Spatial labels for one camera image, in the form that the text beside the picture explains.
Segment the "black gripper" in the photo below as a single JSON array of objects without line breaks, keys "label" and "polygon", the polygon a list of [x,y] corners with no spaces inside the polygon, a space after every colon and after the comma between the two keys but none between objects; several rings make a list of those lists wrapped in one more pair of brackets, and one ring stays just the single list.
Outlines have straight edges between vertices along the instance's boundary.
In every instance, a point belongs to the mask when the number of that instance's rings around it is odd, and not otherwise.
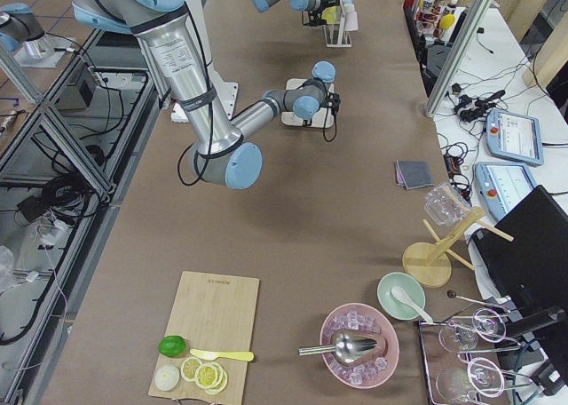
[{"label": "black gripper", "polygon": [[328,110],[332,115],[337,115],[341,104],[341,98],[338,93],[329,91],[321,104],[322,108]]},{"label": "black gripper", "polygon": [[331,7],[340,5],[341,0],[308,0],[308,8],[304,12],[308,20],[302,19],[304,26],[324,26],[328,21],[323,18],[323,12]]}]

